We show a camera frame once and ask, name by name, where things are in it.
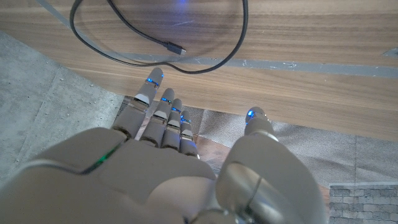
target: green led light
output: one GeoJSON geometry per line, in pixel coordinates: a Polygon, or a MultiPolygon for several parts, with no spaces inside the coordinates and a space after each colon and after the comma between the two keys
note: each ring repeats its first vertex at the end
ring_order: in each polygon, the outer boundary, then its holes
{"type": "Polygon", "coordinates": [[[86,170],[84,170],[81,174],[85,175],[85,174],[89,174],[91,171],[95,170],[96,168],[98,168],[105,160],[107,160],[109,157],[112,156],[112,154],[114,152],[116,152],[116,149],[119,146],[114,147],[112,150],[110,150],[107,154],[105,154],[103,157],[101,157],[100,159],[98,159],[93,165],[91,165],[89,168],[87,168],[86,170]]]}

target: blue led light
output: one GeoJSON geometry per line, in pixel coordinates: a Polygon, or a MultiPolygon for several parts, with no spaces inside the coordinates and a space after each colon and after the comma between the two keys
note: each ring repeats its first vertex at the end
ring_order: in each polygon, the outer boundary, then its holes
{"type": "Polygon", "coordinates": [[[181,122],[191,123],[191,120],[181,119],[181,122]]]}

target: robotic hand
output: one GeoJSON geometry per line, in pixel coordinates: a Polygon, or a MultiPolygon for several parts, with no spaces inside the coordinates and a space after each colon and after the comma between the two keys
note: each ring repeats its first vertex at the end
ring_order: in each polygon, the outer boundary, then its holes
{"type": "Polygon", "coordinates": [[[326,223],[308,169],[252,108],[217,177],[199,160],[187,111],[155,68],[111,129],[51,147],[0,188],[2,223],[326,223]]]}

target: metal strip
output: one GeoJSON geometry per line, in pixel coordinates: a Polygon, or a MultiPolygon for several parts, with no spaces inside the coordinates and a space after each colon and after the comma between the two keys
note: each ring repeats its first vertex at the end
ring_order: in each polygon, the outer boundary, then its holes
{"type": "MultiPolygon", "coordinates": [[[[69,21],[64,18],[51,4],[46,0],[36,0],[48,12],[55,16],[63,25],[70,29],[69,21]]],[[[92,46],[101,50],[92,40],[85,36],[80,30],[78,33],[92,46]]],[[[112,57],[126,58],[129,60],[145,60],[152,62],[176,62],[189,63],[195,65],[216,65],[222,58],[207,58],[207,57],[179,57],[166,55],[147,55],[134,54],[123,52],[105,52],[112,57]]],[[[225,66],[230,67],[247,67],[258,68],[264,70],[283,70],[292,72],[317,72],[329,73],[339,75],[360,75],[365,77],[384,77],[384,78],[398,78],[398,68],[395,67],[377,67],[369,65],[340,65],[340,64],[322,64],[322,63],[305,63],[305,62],[278,62],[270,60],[243,60],[231,59],[225,66]]]]}

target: gray brick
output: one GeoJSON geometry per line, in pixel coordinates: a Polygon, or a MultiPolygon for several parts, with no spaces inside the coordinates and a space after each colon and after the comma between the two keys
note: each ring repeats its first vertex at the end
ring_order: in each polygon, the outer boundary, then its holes
{"type": "Polygon", "coordinates": [[[389,205],[391,203],[391,199],[389,197],[374,197],[373,203],[378,205],[389,205]]]}
{"type": "Polygon", "coordinates": [[[380,196],[382,197],[395,197],[397,190],[380,190],[380,196]]]}
{"type": "Polygon", "coordinates": [[[362,219],[350,218],[350,219],[348,220],[348,224],[362,224],[362,219]]]}
{"type": "Polygon", "coordinates": [[[369,204],[365,204],[363,206],[363,210],[365,212],[380,212],[380,207],[379,205],[369,205],[369,204]]]}
{"type": "Polygon", "coordinates": [[[335,196],[349,196],[349,190],[335,190],[335,196]]]}
{"type": "Polygon", "coordinates": [[[389,213],[398,212],[397,205],[379,205],[379,207],[380,207],[380,212],[389,212],[389,213]]]}
{"type": "Polygon", "coordinates": [[[345,203],[329,203],[330,209],[335,210],[348,210],[349,206],[345,203]]]}
{"type": "Polygon", "coordinates": [[[358,197],[358,203],[373,203],[373,197],[358,197]]]}
{"type": "Polygon", "coordinates": [[[343,197],[343,203],[354,203],[354,197],[343,197]]]}
{"type": "Polygon", "coordinates": [[[379,220],[363,220],[362,224],[379,224],[379,220]]]}
{"type": "Polygon", "coordinates": [[[362,212],[363,211],[363,204],[356,203],[356,204],[349,204],[349,210],[355,212],[362,212]]]}
{"type": "Polygon", "coordinates": [[[363,196],[363,194],[364,194],[364,192],[363,192],[363,190],[355,190],[355,192],[354,192],[354,196],[363,196]]]}
{"type": "Polygon", "coordinates": [[[331,217],[343,217],[343,211],[331,209],[330,216],[331,217]]]}
{"type": "Polygon", "coordinates": [[[398,205],[398,197],[391,198],[391,204],[392,205],[398,205]]]}
{"type": "Polygon", "coordinates": [[[379,224],[396,224],[394,221],[380,221],[379,224]]]}
{"type": "Polygon", "coordinates": [[[330,197],[329,201],[335,203],[343,203],[343,197],[330,197]]]}
{"type": "Polygon", "coordinates": [[[398,221],[398,213],[391,213],[390,214],[390,220],[398,221]]]}
{"type": "Polygon", "coordinates": [[[389,220],[390,213],[387,212],[373,212],[373,219],[374,220],[389,220]]]}
{"type": "Polygon", "coordinates": [[[372,196],[372,197],[380,197],[380,190],[364,190],[363,191],[364,196],[372,196]]]}
{"type": "Polygon", "coordinates": [[[348,224],[348,218],[334,218],[336,224],[348,224]]]}
{"type": "Polygon", "coordinates": [[[372,217],[371,212],[358,212],[358,218],[371,219],[372,217]]]}
{"type": "Polygon", "coordinates": [[[358,216],[358,212],[352,212],[352,211],[343,211],[343,217],[345,218],[356,218],[358,216]]]}

